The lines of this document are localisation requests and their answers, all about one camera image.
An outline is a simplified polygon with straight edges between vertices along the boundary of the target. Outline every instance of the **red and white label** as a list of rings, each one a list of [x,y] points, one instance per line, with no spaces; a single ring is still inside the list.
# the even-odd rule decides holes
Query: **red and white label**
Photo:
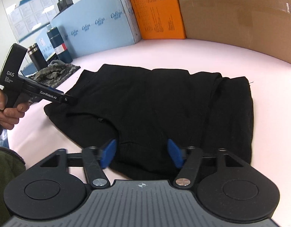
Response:
[[[67,50],[67,47],[66,47],[65,43],[54,48],[54,51],[56,54],[61,54],[62,52],[66,51],[66,50]]]

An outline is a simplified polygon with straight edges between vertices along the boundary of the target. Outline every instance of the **white table surface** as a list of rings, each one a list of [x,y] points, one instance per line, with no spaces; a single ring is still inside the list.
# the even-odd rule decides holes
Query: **white table surface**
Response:
[[[291,227],[291,65],[254,51],[198,40],[147,40],[81,57],[73,64],[81,66],[58,89],[66,92],[83,69],[97,71],[104,63],[140,66],[148,69],[179,68],[190,74],[199,71],[220,72],[230,78],[246,76],[254,100],[254,138],[252,166],[279,188],[281,199],[273,220]],[[68,152],[81,149],[62,134],[48,119],[43,107],[48,101],[33,104],[25,117],[8,131],[10,148],[18,152],[29,168],[58,148]],[[70,172],[85,182],[81,168]],[[105,170],[107,177],[124,179]]]

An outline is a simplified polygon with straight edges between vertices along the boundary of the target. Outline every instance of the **light blue cardboard box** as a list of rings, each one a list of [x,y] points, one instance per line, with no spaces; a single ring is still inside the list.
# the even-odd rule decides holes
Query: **light blue cardboard box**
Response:
[[[50,40],[47,35],[47,28],[43,28],[39,34],[39,36],[36,38],[36,43],[42,52],[45,60],[54,53],[54,48],[52,44],[50,43]]]
[[[141,40],[130,0],[80,0],[51,21],[72,58]]]

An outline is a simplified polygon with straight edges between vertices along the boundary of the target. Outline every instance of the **gray cloth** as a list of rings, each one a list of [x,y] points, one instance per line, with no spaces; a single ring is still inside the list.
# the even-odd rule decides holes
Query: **gray cloth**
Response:
[[[80,66],[65,64],[61,60],[52,60],[48,67],[41,69],[29,78],[49,87],[56,88],[66,81],[79,68]],[[34,103],[41,100],[40,97],[32,97],[29,102]]]

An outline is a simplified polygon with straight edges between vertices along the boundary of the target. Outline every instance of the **gray ribbed panel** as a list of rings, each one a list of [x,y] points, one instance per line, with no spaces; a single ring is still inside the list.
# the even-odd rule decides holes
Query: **gray ribbed panel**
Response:
[[[109,189],[94,190],[72,214],[52,221],[18,217],[4,227],[277,227],[270,219],[234,224],[208,214],[192,193],[172,188],[168,181],[120,181]]]

